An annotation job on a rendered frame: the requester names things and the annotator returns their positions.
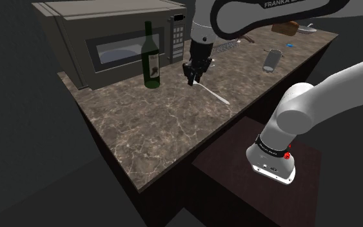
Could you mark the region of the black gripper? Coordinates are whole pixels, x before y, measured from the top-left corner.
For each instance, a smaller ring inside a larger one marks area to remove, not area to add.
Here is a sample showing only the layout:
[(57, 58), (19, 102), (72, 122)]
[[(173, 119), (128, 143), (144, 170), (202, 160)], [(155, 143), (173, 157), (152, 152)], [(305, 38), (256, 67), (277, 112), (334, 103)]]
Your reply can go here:
[(192, 86), (193, 81), (200, 83), (203, 73), (206, 73), (211, 63), (211, 51), (213, 43), (205, 44), (191, 40), (190, 59), (182, 64), (184, 75), (188, 79), (188, 85)]

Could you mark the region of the white spoon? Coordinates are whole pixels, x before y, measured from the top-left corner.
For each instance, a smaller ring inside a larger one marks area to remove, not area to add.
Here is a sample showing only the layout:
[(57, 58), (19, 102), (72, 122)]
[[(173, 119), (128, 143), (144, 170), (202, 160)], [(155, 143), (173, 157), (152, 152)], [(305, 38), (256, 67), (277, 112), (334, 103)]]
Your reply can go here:
[(207, 90), (209, 93), (211, 93), (213, 96), (215, 96), (218, 100), (220, 100), (221, 102), (223, 102), (224, 104), (230, 105), (230, 102), (227, 101), (225, 98), (219, 96), (218, 94), (216, 94), (215, 92), (212, 92), (210, 89), (208, 89), (207, 87), (205, 87), (204, 85), (202, 85), (201, 83), (198, 83), (197, 81), (193, 80), (193, 84), (197, 84), (201, 87), (203, 87), (205, 90)]

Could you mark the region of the grey metal grater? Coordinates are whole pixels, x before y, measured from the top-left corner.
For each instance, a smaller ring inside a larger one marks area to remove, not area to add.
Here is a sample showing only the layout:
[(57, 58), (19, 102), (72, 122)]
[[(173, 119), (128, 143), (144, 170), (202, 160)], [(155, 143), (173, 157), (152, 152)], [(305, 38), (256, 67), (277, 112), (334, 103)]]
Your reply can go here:
[(237, 47), (239, 45), (239, 43), (240, 43), (239, 40), (232, 40), (227, 43), (222, 43), (217, 46), (214, 46), (212, 49), (212, 54), (219, 54), (221, 52), (228, 51), (232, 48)]

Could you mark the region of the dark green wine bottle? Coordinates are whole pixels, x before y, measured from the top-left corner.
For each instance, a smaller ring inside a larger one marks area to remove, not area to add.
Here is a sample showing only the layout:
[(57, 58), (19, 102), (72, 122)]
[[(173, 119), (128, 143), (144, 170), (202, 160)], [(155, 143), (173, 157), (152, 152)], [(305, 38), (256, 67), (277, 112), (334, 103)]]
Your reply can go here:
[(153, 40), (152, 22), (145, 21), (145, 42), (141, 48), (144, 85), (149, 89), (160, 86), (159, 48)]

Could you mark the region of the grey microwave oven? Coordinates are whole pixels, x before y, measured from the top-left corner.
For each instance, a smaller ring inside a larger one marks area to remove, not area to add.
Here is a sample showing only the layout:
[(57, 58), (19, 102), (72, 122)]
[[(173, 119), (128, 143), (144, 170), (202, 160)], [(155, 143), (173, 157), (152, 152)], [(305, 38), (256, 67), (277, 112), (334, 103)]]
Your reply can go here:
[(159, 65), (183, 59), (187, 8), (171, 0), (79, 0), (33, 3), (61, 68), (78, 89), (142, 74), (145, 21)]

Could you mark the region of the grey metal cup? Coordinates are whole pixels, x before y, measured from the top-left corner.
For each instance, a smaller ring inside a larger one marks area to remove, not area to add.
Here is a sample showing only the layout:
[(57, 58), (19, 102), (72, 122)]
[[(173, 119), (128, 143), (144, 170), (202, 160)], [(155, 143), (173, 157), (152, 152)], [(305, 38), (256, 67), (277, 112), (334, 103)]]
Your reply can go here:
[(262, 70), (267, 73), (272, 73), (276, 69), (282, 57), (284, 56), (280, 50), (278, 49), (269, 50), (268, 55), (266, 56), (264, 64), (262, 66)]

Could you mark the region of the brown bread loaf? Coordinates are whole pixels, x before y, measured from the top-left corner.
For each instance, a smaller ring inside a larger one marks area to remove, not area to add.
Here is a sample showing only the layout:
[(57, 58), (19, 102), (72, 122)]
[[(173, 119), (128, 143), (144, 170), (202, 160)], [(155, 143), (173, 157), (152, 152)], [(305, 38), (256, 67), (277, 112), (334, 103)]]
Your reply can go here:
[(272, 32), (278, 34), (283, 34), (287, 36), (294, 36), (299, 29), (299, 24), (294, 21), (289, 21), (286, 23), (273, 24), (271, 27)]

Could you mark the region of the grey bowl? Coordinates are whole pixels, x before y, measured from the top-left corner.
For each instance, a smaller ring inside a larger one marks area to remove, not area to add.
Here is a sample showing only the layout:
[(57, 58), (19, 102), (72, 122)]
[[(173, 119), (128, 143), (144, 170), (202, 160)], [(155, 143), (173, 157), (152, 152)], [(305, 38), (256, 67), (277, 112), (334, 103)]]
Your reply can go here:
[(317, 31), (317, 29), (315, 28), (312, 28), (311, 26), (313, 25), (313, 23), (310, 23), (309, 25), (307, 26), (303, 26), (303, 25), (300, 25), (297, 32), (298, 33), (301, 33), (301, 34), (312, 34), (312, 33), (315, 33)]

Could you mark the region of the dark wood robot stand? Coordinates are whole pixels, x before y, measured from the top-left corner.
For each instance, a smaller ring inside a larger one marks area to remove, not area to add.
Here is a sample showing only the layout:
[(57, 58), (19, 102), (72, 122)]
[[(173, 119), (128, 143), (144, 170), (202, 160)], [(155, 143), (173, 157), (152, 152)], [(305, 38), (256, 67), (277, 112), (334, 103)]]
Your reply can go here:
[(200, 183), (194, 200), (210, 218), (208, 227), (315, 227), (321, 153), (292, 142), (294, 181), (278, 183), (255, 172), (246, 158), (263, 128), (244, 117), (194, 160)]

